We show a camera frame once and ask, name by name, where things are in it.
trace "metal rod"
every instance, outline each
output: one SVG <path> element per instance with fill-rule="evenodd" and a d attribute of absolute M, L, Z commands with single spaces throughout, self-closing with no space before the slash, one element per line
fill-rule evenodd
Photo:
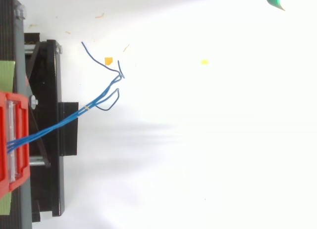
<path fill-rule="evenodd" d="M 32 54 L 34 48 L 35 48 L 35 45 L 24 45 L 24 53 L 25 54 Z"/>
<path fill-rule="evenodd" d="M 45 162 L 42 156 L 30 156 L 30 166 L 44 166 Z"/>

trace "blue wire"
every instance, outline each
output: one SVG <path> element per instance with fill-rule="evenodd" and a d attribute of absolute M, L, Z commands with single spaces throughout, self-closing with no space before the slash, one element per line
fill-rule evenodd
<path fill-rule="evenodd" d="M 114 70 L 114 69 L 110 69 L 108 68 L 107 66 L 101 64 L 100 62 L 96 61 L 89 53 L 89 51 L 87 50 L 86 46 L 84 45 L 84 43 L 82 42 L 82 45 L 84 46 L 87 54 L 98 64 L 100 64 L 101 66 L 105 67 L 106 69 L 110 70 L 110 71 L 114 71 L 116 73 L 118 73 L 119 75 L 116 76 L 112 81 L 111 83 L 109 84 L 109 86 L 96 98 L 94 99 L 93 101 L 91 101 L 90 103 L 88 103 L 87 105 L 85 105 L 83 108 L 81 108 L 80 110 L 78 110 L 77 112 L 71 114 L 70 116 L 68 116 L 67 118 L 63 119 L 62 121 L 60 121 L 59 123 L 51 126 L 51 127 L 48 127 L 44 130 L 41 130 L 39 131 L 38 133 L 36 134 L 32 134 L 32 135 L 29 135 L 27 137 L 23 137 L 23 138 L 19 138 L 19 139 L 16 139 L 16 140 L 13 140 L 13 141 L 9 141 L 7 143 L 7 148 L 8 148 L 8 153 L 14 151 L 15 149 L 25 145 L 25 144 L 28 144 L 32 141 L 35 141 L 41 137 L 43 137 L 44 135 L 52 132 L 53 130 L 55 129 L 58 129 L 70 122 L 72 122 L 73 120 L 77 119 L 79 116 L 83 115 L 84 113 L 86 113 L 88 110 L 90 110 L 91 108 L 93 107 L 97 107 L 98 109 L 101 109 L 103 111 L 108 111 L 110 110 L 116 103 L 117 101 L 119 100 L 120 98 L 120 92 L 119 92 L 119 89 L 116 89 L 114 92 L 112 92 L 108 97 L 106 97 L 105 99 L 103 99 L 109 92 L 110 88 L 112 85 L 114 85 L 115 83 L 119 82 L 122 80 L 122 78 L 125 78 L 122 71 L 121 71 L 121 67 L 120 67 L 120 62 L 118 61 L 118 67 L 119 67 L 119 71 L 117 70 Z M 108 108 L 108 109 L 102 109 L 100 108 L 98 105 L 99 104 L 102 104 L 104 102 L 106 102 L 107 100 L 109 100 L 115 93 L 118 93 L 118 97 L 117 99 L 115 100 L 115 102 Z"/>

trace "debris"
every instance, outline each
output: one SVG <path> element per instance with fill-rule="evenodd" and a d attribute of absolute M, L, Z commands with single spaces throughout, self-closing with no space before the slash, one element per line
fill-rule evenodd
<path fill-rule="evenodd" d="M 100 18 L 103 18 L 104 16 L 105 16 L 105 13 L 102 13 L 102 15 L 96 16 L 95 18 L 100 19 Z"/>
<path fill-rule="evenodd" d="M 106 66 L 110 65 L 113 63 L 113 58 L 112 57 L 105 57 L 105 64 Z"/>
<path fill-rule="evenodd" d="M 126 51 L 126 49 L 127 49 L 129 46 L 130 46 L 130 44 L 129 44 L 127 47 L 125 47 L 124 51 Z M 123 51 L 123 52 L 124 52 L 124 51 Z"/>
<path fill-rule="evenodd" d="M 206 59 L 202 60 L 202 65 L 208 65 L 208 64 L 209 64 L 208 60 L 206 60 Z"/>
<path fill-rule="evenodd" d="M 35 25 L 35 24 L 30 24 L 29 26 L 28 26 L 28 29 L 31 29 L 32 27 L 37 27 L 38 25 Z"/>

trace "red plastic clip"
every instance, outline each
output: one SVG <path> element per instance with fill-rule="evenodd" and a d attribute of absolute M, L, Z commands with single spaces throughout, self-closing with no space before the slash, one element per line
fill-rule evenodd
<path fill-rule="evenodd" d="M 8 102 L 14 103 L 14 122 L 16 139 L 29 135 L 28 98 L 15 93 L 0 92 L 0 198 L 21 186 L 30 177 L 29 144 L 15 150 L 14 180 L 10 179 L 6 143 L 8 140 Z"/>

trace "green tape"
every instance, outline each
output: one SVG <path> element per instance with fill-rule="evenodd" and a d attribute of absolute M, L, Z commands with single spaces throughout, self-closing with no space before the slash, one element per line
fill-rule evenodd
<path fill-rule="evenodd" d="M 0 92 L 13 91 L 15 61 L 0 60 Z M 11 193 L 7 193 L 0 199 L 0 215 L 10 215 Z"/>
<path fill-rule="evenodd" d="M 0 92 L 13 91 L 15 61 L 0 60 Z"/>
<path fill-rule="evenodd" d="M 0 199 L 0 215 L 10 215 L 11 210 L 11 192 Z"/>

